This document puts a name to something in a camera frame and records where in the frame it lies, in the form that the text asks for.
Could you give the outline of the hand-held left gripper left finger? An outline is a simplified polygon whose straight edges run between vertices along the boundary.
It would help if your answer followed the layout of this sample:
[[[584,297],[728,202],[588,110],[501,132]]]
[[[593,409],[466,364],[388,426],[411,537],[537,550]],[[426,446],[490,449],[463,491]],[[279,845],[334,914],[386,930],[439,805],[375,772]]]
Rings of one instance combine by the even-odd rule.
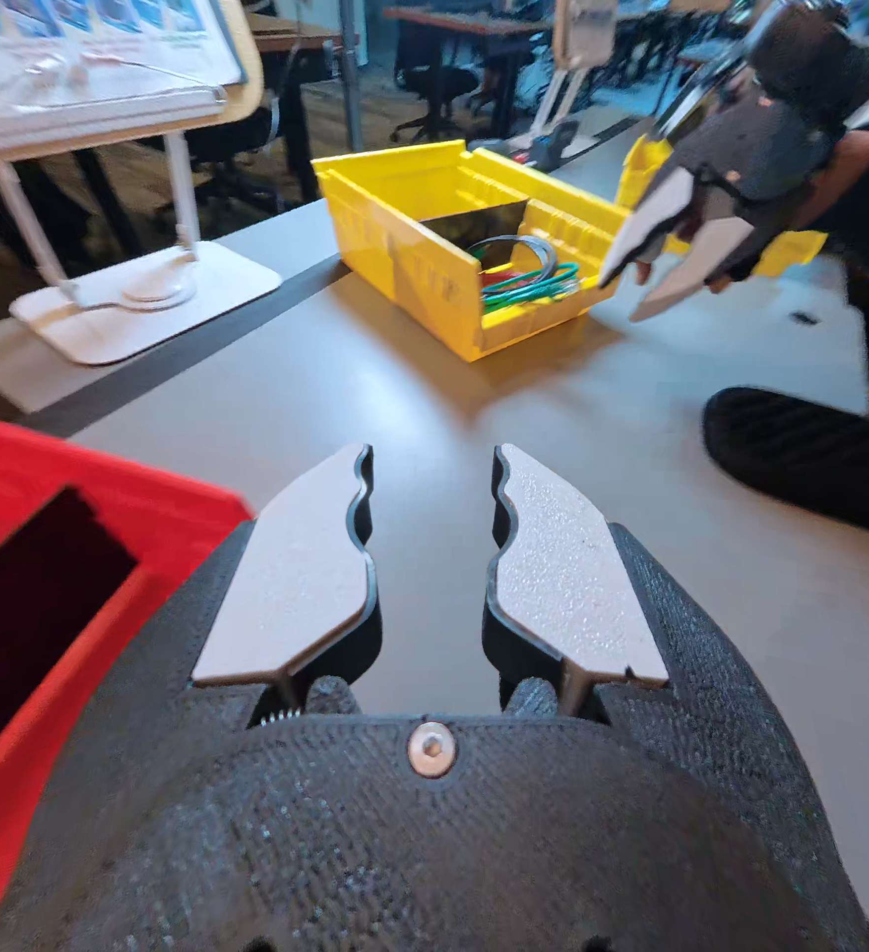
[[[322,677],[354,684],[382,619],[372,535],[373,449],[342,446],[255,519],[190,674],[193,685],[265,684],[302,707]]]

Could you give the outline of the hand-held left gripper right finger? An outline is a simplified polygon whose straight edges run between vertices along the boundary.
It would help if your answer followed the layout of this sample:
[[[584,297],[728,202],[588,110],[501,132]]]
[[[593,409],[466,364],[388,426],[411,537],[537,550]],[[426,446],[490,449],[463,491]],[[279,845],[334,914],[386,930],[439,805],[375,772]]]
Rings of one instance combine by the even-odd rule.
[[[501,710],[543,681],[559,713],[582,712],[599,684],[647,690],[669,673],[610,524],[570,482],[513,444],[493,451],[492,534],[483,651]]]

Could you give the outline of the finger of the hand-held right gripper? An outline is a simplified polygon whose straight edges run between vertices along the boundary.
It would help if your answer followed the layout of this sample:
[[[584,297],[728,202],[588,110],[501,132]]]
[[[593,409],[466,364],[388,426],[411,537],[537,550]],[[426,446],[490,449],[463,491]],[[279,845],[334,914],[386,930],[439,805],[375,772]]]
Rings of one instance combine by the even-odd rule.
[[[637,207],[627,216],[598,272],[598,288],[607,288],[631,264],[651,266],[668,236],[690,208],[695,176],[683,168],[656,173]]]
[[[741,217],[706,220],[693,236],[689,253],[644,297],[630,322],[651,319],[699,292],[753,232],[754,226]]]

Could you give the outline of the red plastic bin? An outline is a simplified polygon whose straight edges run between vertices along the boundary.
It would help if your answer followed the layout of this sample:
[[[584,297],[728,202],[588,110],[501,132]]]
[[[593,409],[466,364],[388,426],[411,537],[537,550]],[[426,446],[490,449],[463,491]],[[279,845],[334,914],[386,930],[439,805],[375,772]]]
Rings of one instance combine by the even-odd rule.
[[[96,687],[251,518],[229,490],[0,422],[0,544],[65,486],[78,488],[137,565],[0,733],[0,900],[52,767]]]

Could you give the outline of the yellow plastic bin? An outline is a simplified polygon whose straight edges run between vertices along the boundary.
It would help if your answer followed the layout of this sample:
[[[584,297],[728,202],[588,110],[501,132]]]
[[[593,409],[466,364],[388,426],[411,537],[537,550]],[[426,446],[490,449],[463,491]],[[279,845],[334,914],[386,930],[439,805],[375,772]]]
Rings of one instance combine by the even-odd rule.
[[[598,271],[629,211],[462,140],[313,163],[344,264],[466,361],[578,318],[615,293]],[[485,312],[481,265],[428,220],[523,205],[517,234],[576,265],[578,288]]]
[[[666,140],[654,141],[646,134],[638,137],[623,161],[615,204],[632,211],[671,153]],[[788,268],[807,265],[822,251],[827,238],[823,232],[783,232],[762,252],[750,276],[775,278]]]

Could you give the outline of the person's right hand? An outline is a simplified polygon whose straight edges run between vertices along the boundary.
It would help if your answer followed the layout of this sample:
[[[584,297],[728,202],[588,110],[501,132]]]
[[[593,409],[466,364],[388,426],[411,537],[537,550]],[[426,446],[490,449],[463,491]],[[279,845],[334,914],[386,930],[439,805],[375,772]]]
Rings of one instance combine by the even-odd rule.
[[[869,278],[867,262],[853,254],[845,231],[843,199],[860,175],[860,166],[869,155],[869,132],[847,133],[835,146],[825,168],[811,182],[785,220],[783,228],[790,232],[809,230],[827,233],[833,244],[845,252],[850,263]]]

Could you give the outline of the black bin divider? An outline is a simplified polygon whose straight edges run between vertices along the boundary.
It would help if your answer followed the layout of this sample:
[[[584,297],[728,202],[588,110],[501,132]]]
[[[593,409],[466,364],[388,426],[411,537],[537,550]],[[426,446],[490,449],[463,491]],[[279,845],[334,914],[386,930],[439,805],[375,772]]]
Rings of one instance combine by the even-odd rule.
[[[449,244],[468,251],[484,242],[516,235],[528,203],[528,200],[520,200],[459,211],[422,219],[418,224]]]
[[[137,566],[77,487],[0,544],[0,733]]]

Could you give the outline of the black office chair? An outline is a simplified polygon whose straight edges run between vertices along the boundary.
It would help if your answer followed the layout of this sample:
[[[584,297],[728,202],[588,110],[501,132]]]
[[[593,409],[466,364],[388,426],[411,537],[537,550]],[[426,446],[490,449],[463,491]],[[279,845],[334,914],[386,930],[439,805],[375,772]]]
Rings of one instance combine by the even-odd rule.
[[[398,89],[416,95],[427,109],[423,116],[393,127],[393,145],[409,130],[415,133],[413,145],[422,139],[434,141],[445,133],[463,133],[453,118],[453,104],[480,86],[475,71],[445,61],[443,39],[437,30],[410,21],[398,23],[393,82]]]

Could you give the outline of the wooden desk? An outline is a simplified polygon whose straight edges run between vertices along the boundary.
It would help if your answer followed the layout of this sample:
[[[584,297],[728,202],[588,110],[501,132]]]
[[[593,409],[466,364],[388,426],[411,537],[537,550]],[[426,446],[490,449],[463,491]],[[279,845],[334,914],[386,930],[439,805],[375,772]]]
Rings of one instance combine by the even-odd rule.
[[[383,16],[396,25],[395,46],[399,21],[410,21],[440,33],[446,62],[458,65],[456,55],[464,47],[476,54],[490,75],[490,135],[506,138],[512,132],[520,74],[533,61],[535,46],[552,37],[553,15],[541,6],[527,2],[518,12],[501,12],[493,2],[471,2],[466,8],[460,2],[430,2],[388,6]]]

